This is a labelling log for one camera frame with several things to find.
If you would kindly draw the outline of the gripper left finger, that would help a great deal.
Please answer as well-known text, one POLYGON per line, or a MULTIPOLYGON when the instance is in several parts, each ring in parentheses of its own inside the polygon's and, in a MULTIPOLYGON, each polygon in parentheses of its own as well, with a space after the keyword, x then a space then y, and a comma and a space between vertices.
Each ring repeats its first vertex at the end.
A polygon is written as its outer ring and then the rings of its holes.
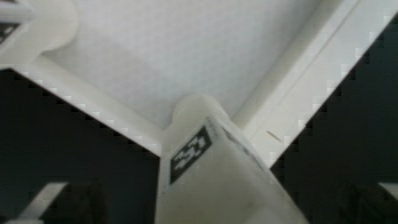
POLYGON ((11 224, 111 224, 100 182, 50 182, 11 224))

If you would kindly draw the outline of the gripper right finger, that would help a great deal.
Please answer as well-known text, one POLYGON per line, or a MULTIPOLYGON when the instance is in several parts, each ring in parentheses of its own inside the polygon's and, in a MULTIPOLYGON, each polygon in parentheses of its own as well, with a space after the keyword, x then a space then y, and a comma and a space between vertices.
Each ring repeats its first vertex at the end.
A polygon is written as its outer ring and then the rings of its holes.
POLYGON ((398 224, 398 199, 379 184, 344 185, 337 224, 398 224))

